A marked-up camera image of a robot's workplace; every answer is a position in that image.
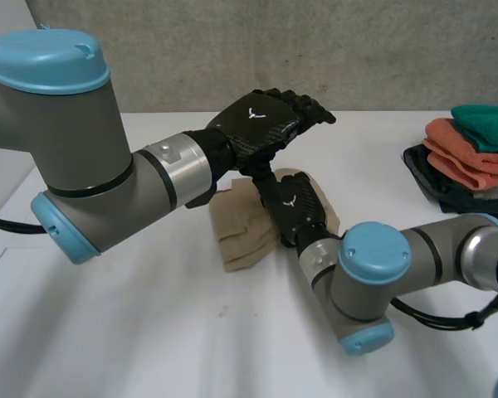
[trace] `green towel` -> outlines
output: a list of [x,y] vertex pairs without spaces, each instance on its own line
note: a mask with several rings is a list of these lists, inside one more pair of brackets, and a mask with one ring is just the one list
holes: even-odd
[[498,153],[498,106],[462,105],[452,109],[454,126],[479,153]]

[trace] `white table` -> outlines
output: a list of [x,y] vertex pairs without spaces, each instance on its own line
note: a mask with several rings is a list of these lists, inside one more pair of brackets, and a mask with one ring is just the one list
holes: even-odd
[[[401,160],[445,112],[338,112],[274,167],[314,176],[341,219],[398,229],[441,220]],[[125,114],[133,150],[212,114]],[[223,186],[229,184],[229,174]],[[37,171],[0,217],[37,222]],[[286,250],[222,270],[208,208],[180,209],[82,266],[45,235],[0,231],[0,398],[486,397],[498,378],[498,314],[438,332],[390,308],[396,338],[366,357],[335,341]],[[461,316],[493,296],[458,283],[405,297]]]

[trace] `beige cloth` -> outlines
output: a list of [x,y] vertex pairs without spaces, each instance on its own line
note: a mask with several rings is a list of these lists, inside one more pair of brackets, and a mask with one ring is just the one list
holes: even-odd
[[[275,175],[280,181],[284,176],[298,172],[301,170],[282,168],[276,170]],[[317,182],[312,177],[310,180],[325,208],[327,228],[337,234],[339,218]],[[253,266],[280,243],[279,232],[262,206],[250,178],[232,180],[231,189],[214,195],[210,201],[210,214],[226,271]]]

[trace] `white logo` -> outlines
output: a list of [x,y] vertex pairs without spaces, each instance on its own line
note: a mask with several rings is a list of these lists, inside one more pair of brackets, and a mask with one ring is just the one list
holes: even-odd
[[265,117],[266,116],[264,114],[253,114],[252,108],[249,108],[249,119],[254,119],[254,118],[261,119],[261,118],[265,118]]
[[297,195],[293,196],[293,201],[284,201],[284,202],[282,202],[282,204],[284,206],[291,206],[291,207],[293,207],[295,205],[295,199],[297,199]]

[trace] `black cable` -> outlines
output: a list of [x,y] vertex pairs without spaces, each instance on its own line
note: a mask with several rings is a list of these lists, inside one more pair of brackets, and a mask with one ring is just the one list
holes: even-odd
[[0,230],[25,235],[46,234],[42,226],[6,220],[0,220]]
[[498,294],[481,311],[468,313],[463,318],[436,317],[428,313],[418,311],[415,308],[403,303],[398,298],[391,300],[391,304],[398,311],[409,315],[422,325],[432,329],[450,332],[467,329],[476,330],[483,325],[488,317],[498,312]]

